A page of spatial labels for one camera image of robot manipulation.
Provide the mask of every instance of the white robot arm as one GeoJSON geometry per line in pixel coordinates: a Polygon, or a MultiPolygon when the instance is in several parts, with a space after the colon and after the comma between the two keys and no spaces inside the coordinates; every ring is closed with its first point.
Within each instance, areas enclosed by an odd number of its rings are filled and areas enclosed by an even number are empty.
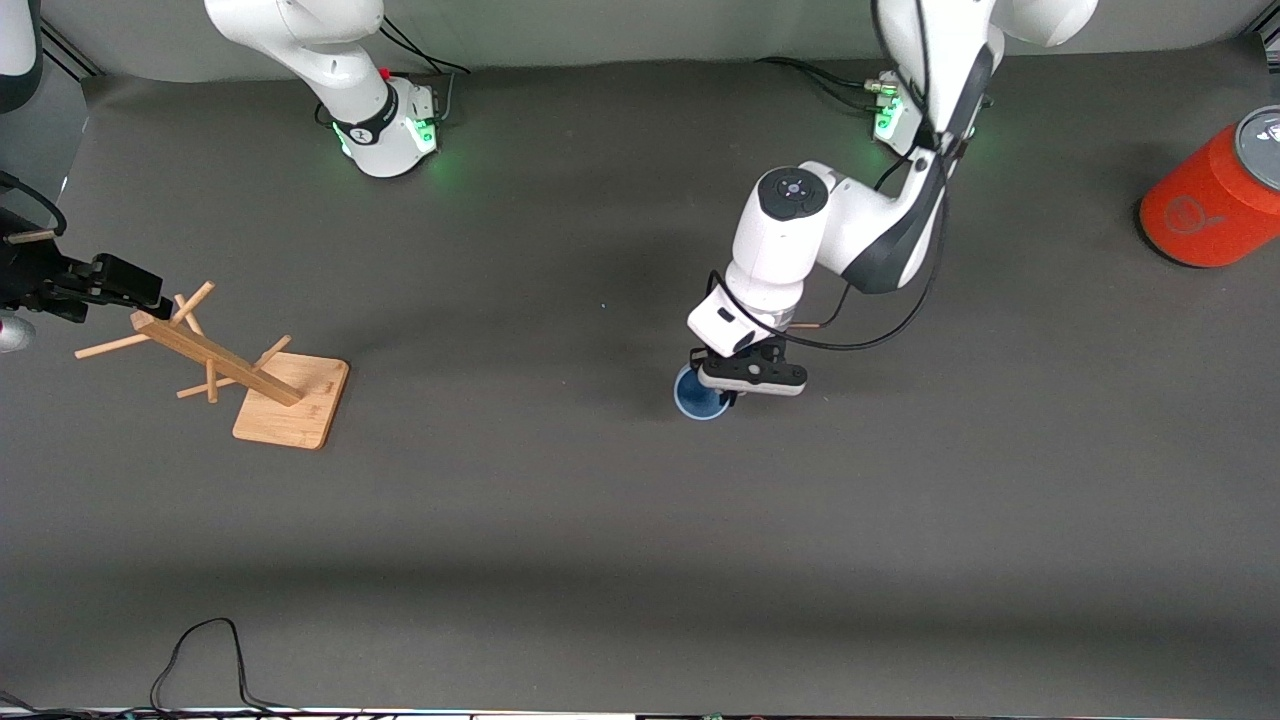
{"type": "MultiPolygon", "coordinates": [[[[900,100],[919,118],[904,156],[902,191],[881,195],[817,161],[765,173],[742,210],[723,282],[689,315],[707,345],[691,366],[703,388],[721,392],[721,405],[737,392],[799,395],[806,374],[785,364],[777,333],[790,325],[814,265],[863,293],[910,282],[1004,56],[1004,32],[1056,45],[1083,28],[1096,6],[1097,0],[873,0],[879,36],[897,64],[900,100]]],[[[678,383],[677,404],[696,416],[681,404],[678,383]]]]}
{"type": "Polygon", "coordinates": [[[301,77],[334,118],[343,151],[366,174],[403,174],[436,149],[431,90],[384,79],[356,44],[378,32],[383,0],[205,0],[228,40],[301,77]]]}
{"type": "Polygon", "coordinates": [[[40,86],[38,0],[0,0],[0,113],[17,110],[40,86]]]}

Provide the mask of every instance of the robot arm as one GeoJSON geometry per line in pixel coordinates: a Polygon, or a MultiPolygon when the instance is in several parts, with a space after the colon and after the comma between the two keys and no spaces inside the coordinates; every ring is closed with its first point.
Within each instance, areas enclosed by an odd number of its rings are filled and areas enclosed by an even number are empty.
{"type": "Polygon", "coordinates": [[[228,40],[301,77],[334,118],[343,151],[366,174],[394,177],[436,149],[435,99],[384,79],[356,44],[378,32],[383,0],[205,0],[228,40]]]}
{"type": "MultiPolygon", "coordinates": [[[[0,113],[17,110],[40,85],[40,4],[0,0],[0,113]]],[[[19,309],[50,313],[83,323],[88,305],[123,305],[168,319],[173,302],[160,295],[160,278],[101,254],[90,263],[68,258],[54,238],[67,229],[67,218],[40,192],[0,170],[0,192],[17,190],[44,205],[54,228],[0,208],[0,354],[31,343],[35,328],[14,315],[19,309]]]]}
{"type": "Polygon", "coordinates": [[[924,263],[947,179],[1002,56],[1000,27],[1057,44],[1083,27],[1096,5],[1097,0],[877,0],[874,18],[897,64],[901,101],[919,109],[920,118],[904,156],[902,191],[884,196],[815,161],[765,173],[742,210],[724,282],[689,315],[690,329],[717,360],[717,368],[695,363],[701,383],[718,391],[799,395],[804,383],[796,378],[804,377],[803,369],[796,373],[786,365],[777,382],[767,370],[782,360],[783,346],[772,331],[786,331],[791,323],[814,265],[863,293],[892,292],[909,283],[924,263]],[[762,364],[751,348],[765,340],[772,360],[762,364]]]}

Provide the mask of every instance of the green led light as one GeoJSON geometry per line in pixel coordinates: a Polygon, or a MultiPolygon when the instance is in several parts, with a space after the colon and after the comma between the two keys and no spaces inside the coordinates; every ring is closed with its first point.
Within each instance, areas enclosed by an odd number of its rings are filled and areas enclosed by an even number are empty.
{"type": "Polygon", "coordinates": [[[895,97],[887,108],[879,111],[876,120],[876,137],[890,141],[893,137],[893,131],[897,129],[899,120],[902,119],[902,99],[895,97]]]}
{"type": "Polygon", "coordinates": [[[347,147],[347,138],[342,136],[342,131],[338,129],[338,123],[330,123],[333,133],[338,136],[338,142],[342,143],[342,154],[351,158],[351,147],[347,147]]]}
{"type": "Polygon", "coordinates": [[[434,120],[411,120],[404,118],[404,127],[408,128],[413,143],[424,154],[435,151],[434,120]]]}

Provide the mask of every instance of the wooden base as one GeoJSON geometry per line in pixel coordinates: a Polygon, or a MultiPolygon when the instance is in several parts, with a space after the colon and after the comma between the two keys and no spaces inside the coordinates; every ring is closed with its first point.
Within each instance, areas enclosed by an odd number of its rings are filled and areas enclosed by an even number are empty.
{"type": "Polygon", "coordinates": [[[297,405],[285,407],[257,391],[248,391],[232,434],[253,442],[320,448],[329,438],[329,425],[338,411],[351,366],[333,357],[279,352],[262,365],[262,370],[298,388],[303,397],[297,405]]]}

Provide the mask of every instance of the blue bowl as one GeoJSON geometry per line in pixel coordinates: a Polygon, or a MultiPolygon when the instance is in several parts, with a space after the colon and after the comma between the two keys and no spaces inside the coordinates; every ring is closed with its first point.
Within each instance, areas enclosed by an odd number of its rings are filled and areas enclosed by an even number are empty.
{"type": "Polygon", "coordinates": [[[714,420],[728,410],[728,396],[698,380],[698,373],[685,365],[676,375],[676,407],[694,420],[714,420]]]}

